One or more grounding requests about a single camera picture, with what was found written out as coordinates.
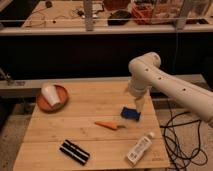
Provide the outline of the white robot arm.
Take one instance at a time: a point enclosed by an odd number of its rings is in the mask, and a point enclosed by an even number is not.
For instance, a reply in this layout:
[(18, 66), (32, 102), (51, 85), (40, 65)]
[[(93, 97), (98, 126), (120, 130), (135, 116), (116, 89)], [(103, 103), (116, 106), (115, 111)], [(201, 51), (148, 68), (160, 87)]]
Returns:
[(155, 52), (132, 59), (128, 64), (130, 94), (141, 98), (150, 87), (155, 87), (213, 128), (213, 92), (163, 72), (160, 65), (161, 58)]

